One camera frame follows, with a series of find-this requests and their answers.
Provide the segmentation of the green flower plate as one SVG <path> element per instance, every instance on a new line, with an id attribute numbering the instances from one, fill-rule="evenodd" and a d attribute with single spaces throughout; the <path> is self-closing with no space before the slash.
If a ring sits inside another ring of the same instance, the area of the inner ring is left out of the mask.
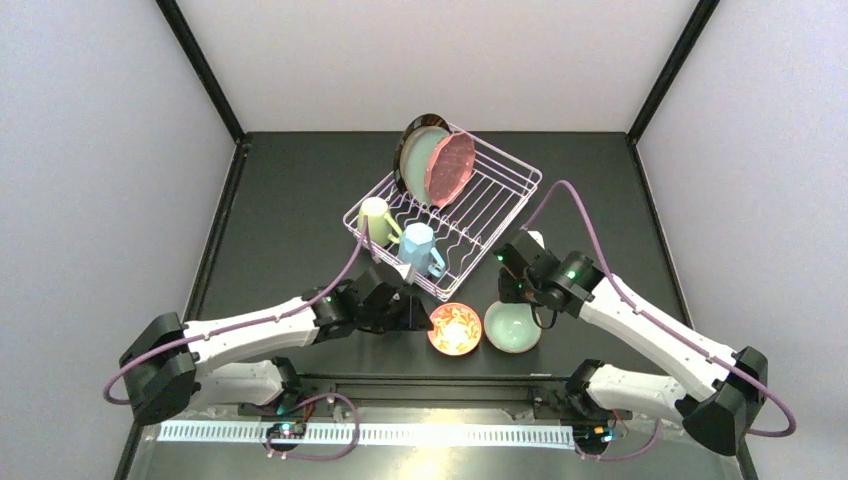
<path id="1" fill-rule="evenodd" d="M 429 127 L 416 132 L 412 146 L 408 149 L 408 157 L 403 166 L 403 178 L 408 191 L 420 204 L 429 206 L 430 197 L 425 187 L 425 176 L 431 156 L 439 143 L 450 133 Z"/>

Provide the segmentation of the black striped rim dinner plate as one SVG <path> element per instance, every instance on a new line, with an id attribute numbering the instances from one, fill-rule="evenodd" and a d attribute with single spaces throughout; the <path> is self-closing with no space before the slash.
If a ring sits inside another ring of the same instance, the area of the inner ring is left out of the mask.
<path id="1" fill-rule="evenodd" d="M 449 122 L 436 113 L 425 113 L 419 115 L 407 125 L 396 146 L 392 166 L 392 179 L 394 181 L 394 186 L 400 195 L 408 192 L 402 170 L 404 162 L 408 157 L 408 149 L 413 143 L 412 137 L 416 132 L 429 127 L 435 127 L 446 133 L 453 132 Z"/>

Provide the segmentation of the pink dotted plate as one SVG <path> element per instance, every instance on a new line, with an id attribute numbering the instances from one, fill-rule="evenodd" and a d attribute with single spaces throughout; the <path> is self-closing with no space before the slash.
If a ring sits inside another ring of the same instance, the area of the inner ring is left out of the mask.
<path id="1" fill-rule="evenodd" d="M 474 163 L 475 146 L 469 133 L 452 133 L 440 140 L 425 170 L 428 203 L 437 208 L 453 203 L 471 179 Z"/>

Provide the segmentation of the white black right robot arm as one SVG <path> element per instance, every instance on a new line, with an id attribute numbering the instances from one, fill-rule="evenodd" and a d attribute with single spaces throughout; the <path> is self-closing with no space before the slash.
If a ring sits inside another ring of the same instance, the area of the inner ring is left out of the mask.
<path id="1" fill-rule="evenodd" d="M 532 313 L 567 314 L 624 341 L 661 374 L 583 361 L 565 384 L 573 410 L 601 418 L 615 410 L 674 422 L 697 443 L 734 456 L 765 403 L 755 381 L 767 380 L 768 361 L 753 347 L 740 351 L 710 340 L 656 309 L 579 251 L 559 259 L 522 231 L 494 252 L 501 264 L 504 303 Z"/>

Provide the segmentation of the orange floral small bowl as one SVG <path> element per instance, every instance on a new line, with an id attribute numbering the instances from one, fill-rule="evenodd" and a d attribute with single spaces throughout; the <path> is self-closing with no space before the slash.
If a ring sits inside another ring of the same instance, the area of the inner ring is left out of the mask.
<path id="1" fill-rule="evenodd" d="M 430 345 L 447 356 L 464 356 L 475 350 L 483 336 L 482 320 L 478 313 L 463 303 L 445 303 L 430 314 L 432 329 L 428 331 Z"/>

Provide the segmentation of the light blue mug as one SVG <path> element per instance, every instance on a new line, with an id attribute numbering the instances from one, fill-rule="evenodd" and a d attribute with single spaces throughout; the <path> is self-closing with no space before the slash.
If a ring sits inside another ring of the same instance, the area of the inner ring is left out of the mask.
<path id="1" fill-rule="evenodd" d="M 422 276 L 441 278 L 446 272 L 446 262 L 436 248 L 435 231 L 423 222 L 410 224 L 403 231 L 398 258 Z"/>

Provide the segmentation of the cream mug green handle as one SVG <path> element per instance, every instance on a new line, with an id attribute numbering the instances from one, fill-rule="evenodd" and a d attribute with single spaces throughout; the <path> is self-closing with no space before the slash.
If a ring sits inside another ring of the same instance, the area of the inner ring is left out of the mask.
<path id="1" fill-rule="evenodd" d="M 380 247 L 399 244 L 403 233 L 391 214 L 389 203 L 377 196 L 365 198 L 361 202 L 356 230 L 367 231 L 370 242 Z"/>

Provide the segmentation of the green glazed small bowl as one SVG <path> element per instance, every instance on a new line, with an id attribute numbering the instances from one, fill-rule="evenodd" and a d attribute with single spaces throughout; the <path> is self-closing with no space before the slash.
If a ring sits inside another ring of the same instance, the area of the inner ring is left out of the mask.
<path id="1" fill-rule="evenodd" d="M 498 350 L 521 354 L 534 348 L 542 335 L 528 304 L 496 301 L 485 312 L 484 333 Z"/>

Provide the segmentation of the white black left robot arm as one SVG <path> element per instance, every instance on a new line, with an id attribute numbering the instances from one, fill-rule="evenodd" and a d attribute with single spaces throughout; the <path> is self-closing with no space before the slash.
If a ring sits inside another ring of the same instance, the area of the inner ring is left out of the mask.
<path id="1" fill-rule="evenodd" d="M 268 406 L 294 376 L 269 354 L 344 339 L 430 331 L 423 301 L 392 266 L 316 287 L 282 304 L 219 320 L 152 320 L 119 359 L 127 403 L 138 425 L 154 425 L 205 404 Z"/>

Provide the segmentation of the white wire dish rack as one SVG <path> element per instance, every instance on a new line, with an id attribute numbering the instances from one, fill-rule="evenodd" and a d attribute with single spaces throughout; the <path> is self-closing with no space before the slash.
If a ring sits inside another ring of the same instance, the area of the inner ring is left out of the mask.
<path id="1" fill-rule="evenodd" d="M 436 247 L 446 260 L 446 272 L 440 278 L 417 274 L 414 282 L 440 301 L 449 300 L 465 283 L 528 204 L 543 178 L 538 168 L 477 136 L 472 139 L 473 173 L 450 205 L 425 206 L 415 199 L 401 181 L 397 157 L 392 171 L 364 195 L 386 200 L 402 227 L 423 222 L 435 230 Z"/>

